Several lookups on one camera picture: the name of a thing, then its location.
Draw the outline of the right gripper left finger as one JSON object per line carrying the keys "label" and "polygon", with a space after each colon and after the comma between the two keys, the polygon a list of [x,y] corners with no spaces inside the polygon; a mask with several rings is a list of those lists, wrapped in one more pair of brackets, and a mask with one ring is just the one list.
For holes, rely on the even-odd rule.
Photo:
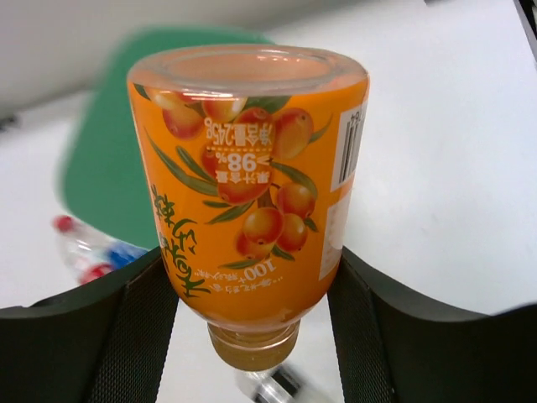
{"label": "right gripper left finger", "polygon": [[178,296],[159,249],[32,306],[1,310],[3,402],[154,402]]}

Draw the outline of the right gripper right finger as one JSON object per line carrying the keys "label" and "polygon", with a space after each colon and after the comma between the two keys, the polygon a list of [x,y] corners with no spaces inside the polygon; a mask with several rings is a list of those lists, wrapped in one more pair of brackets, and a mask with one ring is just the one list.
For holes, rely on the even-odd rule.
{"label": "right gripper right finger", "polygon": [[533,402],[536,307],[435,300],[345,250],[328,292],[347,402]]}

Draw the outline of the black label clear bottle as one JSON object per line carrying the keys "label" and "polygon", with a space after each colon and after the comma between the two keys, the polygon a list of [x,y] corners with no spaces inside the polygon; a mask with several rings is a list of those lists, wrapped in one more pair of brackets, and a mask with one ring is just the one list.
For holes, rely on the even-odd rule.
{"label": "black label clear bottle", "polygon": [[238,389],[251,402],[323,402],[321,393],[287,364],[280,364],[264,371],[237,370],[235,380]]}

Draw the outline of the orange juice bottle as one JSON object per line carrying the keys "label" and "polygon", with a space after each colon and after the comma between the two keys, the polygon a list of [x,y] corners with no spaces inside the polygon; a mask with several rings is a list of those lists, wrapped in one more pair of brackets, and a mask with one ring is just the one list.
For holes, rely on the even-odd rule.
{"label": "orange juice bottle", "polygon": [[236,369],[283,362],[336,276],[369,82],[345,55],[265,44],[163,51],[128,73],[169,281]]}

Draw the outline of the red label plastic bottle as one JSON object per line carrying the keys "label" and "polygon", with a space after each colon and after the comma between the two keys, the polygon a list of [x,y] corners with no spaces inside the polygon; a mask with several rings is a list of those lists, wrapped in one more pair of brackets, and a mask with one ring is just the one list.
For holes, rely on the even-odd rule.
{"label": "red label plastic bottle", "polygon": [[53,227],[60,255],[79,285],[113,272],[107,257],[111,242],[108,236],[67,215],[55,217]]}

